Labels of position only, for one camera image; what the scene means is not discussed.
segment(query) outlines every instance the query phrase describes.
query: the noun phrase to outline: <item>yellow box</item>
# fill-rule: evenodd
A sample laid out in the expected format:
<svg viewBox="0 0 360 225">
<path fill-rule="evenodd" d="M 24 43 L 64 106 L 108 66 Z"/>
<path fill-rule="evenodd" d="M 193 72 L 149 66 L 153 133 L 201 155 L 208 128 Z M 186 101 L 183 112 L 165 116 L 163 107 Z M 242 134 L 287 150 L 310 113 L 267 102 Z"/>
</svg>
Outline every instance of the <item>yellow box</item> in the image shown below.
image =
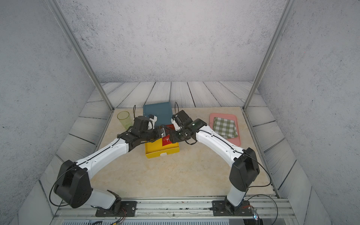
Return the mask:
<svg viewBox="0 0 360 225">
<path fill-rule="evenodd" d="M 162 146 L 162 138 L 153 143 L 145 143 L 145 155 L 148 158 L 166 156 L 180 151 L 179 143 Z"/>
</svg>

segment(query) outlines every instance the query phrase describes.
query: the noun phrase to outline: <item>black mounting plate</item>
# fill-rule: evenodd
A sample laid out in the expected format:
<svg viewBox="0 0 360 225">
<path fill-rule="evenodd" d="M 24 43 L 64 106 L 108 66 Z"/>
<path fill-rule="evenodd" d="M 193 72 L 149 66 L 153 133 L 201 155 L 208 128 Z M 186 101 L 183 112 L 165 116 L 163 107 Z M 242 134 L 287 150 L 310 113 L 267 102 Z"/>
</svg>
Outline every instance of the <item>black mounting plate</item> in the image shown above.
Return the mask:
<svg viewBox="0 0 360 225">
<path fill-rule="evenodd" d="M 98 210 L 95 213 L 95 216 L 96 217 L 107 217 L 107 216 L 110 216 L 110 217 L 114 217 L 114 216 L 116 216 L 116 217 L 123 217 L 123 216 L 134 217 L 137 203 L 138 203 L 137 201 L 121 201 L 121 202 L 117 203 L 117 204 L 120 204 L 119 208 L 124 209 L 126 211 L 126 215 L 124 214 L 124 211 L 122 211 L 122 210 L 119 213 L 114 213 L 114 212 L 111 212 L 111 211 L 103 209 L 103 208 L 98 208 Z"/>
<path fill-rule="evenodd" d="M 241 206 L 238 210 L 235 211 L 234 215 L 229 214 L 228 211 L 225 209 L 225 201 L 212 201 L 213 207 L 213 215 L 214 216 L 253 216 L 253 212 L 251 208 L 246 207 L 242 209 L 241 207 L 250 205 L 249 201 L 243 201 Z"/>
</svg>

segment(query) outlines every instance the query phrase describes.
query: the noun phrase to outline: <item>checkered cloth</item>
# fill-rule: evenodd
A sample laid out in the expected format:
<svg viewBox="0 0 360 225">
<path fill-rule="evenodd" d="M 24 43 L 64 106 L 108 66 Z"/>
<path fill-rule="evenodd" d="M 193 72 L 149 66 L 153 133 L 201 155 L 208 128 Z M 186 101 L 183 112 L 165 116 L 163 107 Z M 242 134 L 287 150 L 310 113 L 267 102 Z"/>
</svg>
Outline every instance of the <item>checkered cloth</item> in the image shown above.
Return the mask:
<svg viewBox="0 0 360 225">
<path fill-rule="evenodd" d="M 229 139 L 238 137 L 235 121 L 233 120 L 215 117 L 212 129 L 223 138 Z"/>
</svg>

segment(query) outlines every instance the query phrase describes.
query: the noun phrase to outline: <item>blue folder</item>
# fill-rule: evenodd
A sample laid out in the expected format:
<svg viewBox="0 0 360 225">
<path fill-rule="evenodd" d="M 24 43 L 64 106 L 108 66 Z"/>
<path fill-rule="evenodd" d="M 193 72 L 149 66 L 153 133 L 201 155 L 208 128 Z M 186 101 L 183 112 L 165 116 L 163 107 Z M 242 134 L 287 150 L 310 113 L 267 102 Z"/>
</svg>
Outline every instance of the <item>blue folder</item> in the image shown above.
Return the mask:
<svg viewBox="0 0 360 225">
<path fill-rule="evenodd" d="M 149 116 L 150 114 L 157 116 L 155 126 L 171 124 L 172 109 L 170 102 L 144 105 L 143 115 Z"/>
</svg>

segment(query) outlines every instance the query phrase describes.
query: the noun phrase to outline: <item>red packet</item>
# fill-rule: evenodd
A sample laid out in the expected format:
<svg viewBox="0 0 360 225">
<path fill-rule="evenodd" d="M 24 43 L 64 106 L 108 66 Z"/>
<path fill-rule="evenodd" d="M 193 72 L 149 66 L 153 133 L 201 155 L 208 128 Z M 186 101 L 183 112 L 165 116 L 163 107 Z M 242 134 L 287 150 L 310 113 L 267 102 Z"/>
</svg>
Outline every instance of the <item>red packet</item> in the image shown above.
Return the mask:
<svg viewBox="0 0 360 225">
<path fill-rule="evenodd" d="M 170 141 L 170 135 L 162 138 L 162 146 L 166 146 L 168 144 L 172 144 Z"/>
<path fill-rule="evenodd" d="M 172 129 L 172 130 L 175 130 L 175 127 L 173 124 L 169 124 L 169 125 L 166 125 L 168 128 Z M 162 138 L 162 146 L 166 146 L 168 144 L 172 144 L 171 141 L 170 141 L 170 135 L 168 136 L 165 136 Z"/>
</svg>

